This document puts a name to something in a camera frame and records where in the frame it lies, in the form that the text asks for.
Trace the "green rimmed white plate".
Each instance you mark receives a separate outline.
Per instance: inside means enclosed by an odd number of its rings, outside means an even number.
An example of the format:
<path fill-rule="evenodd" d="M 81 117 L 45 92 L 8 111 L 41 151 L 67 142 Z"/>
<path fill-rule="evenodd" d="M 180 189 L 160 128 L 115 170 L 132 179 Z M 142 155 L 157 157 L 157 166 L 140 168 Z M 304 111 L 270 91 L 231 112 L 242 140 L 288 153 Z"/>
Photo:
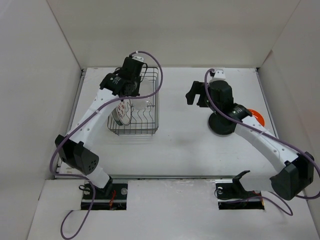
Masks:
<path fill-rule="evenodd" d="M 116 108 L 114 108 L 113 111 L 111 112 L 111 116 L 112 116 L 114 122 L 115 122 L 117 125 L 119 125 L 119 126 L 122 126 L 122 125 L 123 125 L 122 122 L 120 121 L 120 118 L 119 118 L 119 116 L 118 116 L 118 112 L 117 112 L 117 109 L 116 109 Z"/>

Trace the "black round plate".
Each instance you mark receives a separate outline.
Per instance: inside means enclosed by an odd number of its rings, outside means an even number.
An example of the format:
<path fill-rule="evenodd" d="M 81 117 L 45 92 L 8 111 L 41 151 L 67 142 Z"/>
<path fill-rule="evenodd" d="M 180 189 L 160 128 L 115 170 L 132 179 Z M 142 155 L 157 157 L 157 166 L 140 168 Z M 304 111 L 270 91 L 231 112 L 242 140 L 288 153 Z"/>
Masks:
<path fill-rule="evenodd" d="M 208 119 L 209 128 L 217 135 L 227 136 L 235 131 L 236 123 L 223 117 L 217 112 L 213 112 Z"/>

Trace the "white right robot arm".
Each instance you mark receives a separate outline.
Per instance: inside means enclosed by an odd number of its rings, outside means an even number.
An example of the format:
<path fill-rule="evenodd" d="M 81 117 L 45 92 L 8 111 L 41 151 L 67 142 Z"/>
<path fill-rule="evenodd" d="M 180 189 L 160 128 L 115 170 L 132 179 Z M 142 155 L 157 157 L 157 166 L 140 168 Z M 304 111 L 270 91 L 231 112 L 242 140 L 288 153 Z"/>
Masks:
<path fill-rule="evenodd" d="M 219 181 L 216 187 L 222 190 L 219 199 L 245 199 L 252 197 L 254 191 L 268 191 L 290 201 L 313 182 L 313 156 L 283 143 L 262 126 L 249 109 L 235 103 L 232 87 L 225 80 L 194 81 L 185 95 L 187 104 L 192 105 L 196 96 L 199 96 L 197 106 L 212 110 L 208 126 L 213 133 L 220 137 L 240 136 L 275 170 L 271 176 L 252 176 L 251 171 L 245 169 L 230 180 Z"/>

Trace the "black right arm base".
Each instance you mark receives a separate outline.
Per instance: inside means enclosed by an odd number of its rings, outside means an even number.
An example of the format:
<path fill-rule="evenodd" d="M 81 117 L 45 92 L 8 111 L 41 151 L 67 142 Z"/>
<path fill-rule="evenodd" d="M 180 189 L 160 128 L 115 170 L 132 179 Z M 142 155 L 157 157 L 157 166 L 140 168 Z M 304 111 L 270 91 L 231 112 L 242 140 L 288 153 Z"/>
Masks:
<path fill-rule="evenodd" d="M 240 179 L 249 170 L 242 171 L 233 178 L 222 178 L 215 181 L 215 191 L 219 210 L 264 210 L 262 194 L 247 191 L 240 183 Z"/>

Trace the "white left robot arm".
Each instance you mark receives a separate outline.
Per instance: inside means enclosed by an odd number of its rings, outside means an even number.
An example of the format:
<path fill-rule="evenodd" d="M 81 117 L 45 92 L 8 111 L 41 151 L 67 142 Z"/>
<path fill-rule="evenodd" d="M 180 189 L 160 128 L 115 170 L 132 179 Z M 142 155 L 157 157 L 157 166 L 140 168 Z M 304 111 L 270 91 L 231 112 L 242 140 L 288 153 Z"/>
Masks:
<path fill-rule="evenodd" d="M 94 192 L 102 199 L 111 195 L 112 180 L 99 166 L 99 156 L 91 148 L 107 118 L 119 105 L 119 98 L 139 95 L 144 63 L 143 57 L 128 56 L 122 67 L 103 78 L 92 104 L 76 125 L 79 129 L 74 128 L 68 132 L 71 136 L 58 151 L 65 164 L 92 182 Z"/>

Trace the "clear glass plate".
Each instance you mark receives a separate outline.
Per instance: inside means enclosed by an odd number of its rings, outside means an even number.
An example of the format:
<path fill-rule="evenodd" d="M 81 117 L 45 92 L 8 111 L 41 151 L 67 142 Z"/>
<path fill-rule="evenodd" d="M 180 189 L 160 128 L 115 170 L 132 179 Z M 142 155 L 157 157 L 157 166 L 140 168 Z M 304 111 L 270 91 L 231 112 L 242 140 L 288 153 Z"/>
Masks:
<path fill-rule="evenodd" d="M 142 81 L 139 88 L 139 94 L 143 98 L 135 98 L 131 100 L 132 106 L 135 110 L 144 110 L 151 103 L 151 97 L 148 95 L 153 93 L 153 84 L 151 81 Z"/>

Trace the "white plate red characters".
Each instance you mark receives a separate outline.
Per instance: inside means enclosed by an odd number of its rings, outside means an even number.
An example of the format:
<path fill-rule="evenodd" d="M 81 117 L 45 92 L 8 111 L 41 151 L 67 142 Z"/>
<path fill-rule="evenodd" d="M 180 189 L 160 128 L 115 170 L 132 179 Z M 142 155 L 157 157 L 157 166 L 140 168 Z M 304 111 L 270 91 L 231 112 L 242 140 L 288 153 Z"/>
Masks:
<path fill-rule="evenodd" d="M 117 114 L 122 122 L 120 126 L 128 126 L 132 120 L 132 104 L 131 101 L 126 99 L 121 101 L 118 106 L 116 107 Z"/>

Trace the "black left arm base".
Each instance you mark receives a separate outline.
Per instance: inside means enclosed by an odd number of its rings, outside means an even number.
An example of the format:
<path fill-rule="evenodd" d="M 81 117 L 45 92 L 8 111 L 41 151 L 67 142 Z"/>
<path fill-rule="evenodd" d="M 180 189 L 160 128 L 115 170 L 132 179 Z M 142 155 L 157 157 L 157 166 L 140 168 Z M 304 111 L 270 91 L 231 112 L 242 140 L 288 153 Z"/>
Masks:
<path fill-rule="evenodd" d="M 82 191 L 80 209 L 88 210 L 93 199 L 93 188 L 86 182 L 79 185 L 78 189 Z M 107 192 L 95 188 L 95 198 L 91 209 L 93 211 L 125 211 L 127 209 L 127 196 L 127 183 L 113 183 L 111 190 Z"/>

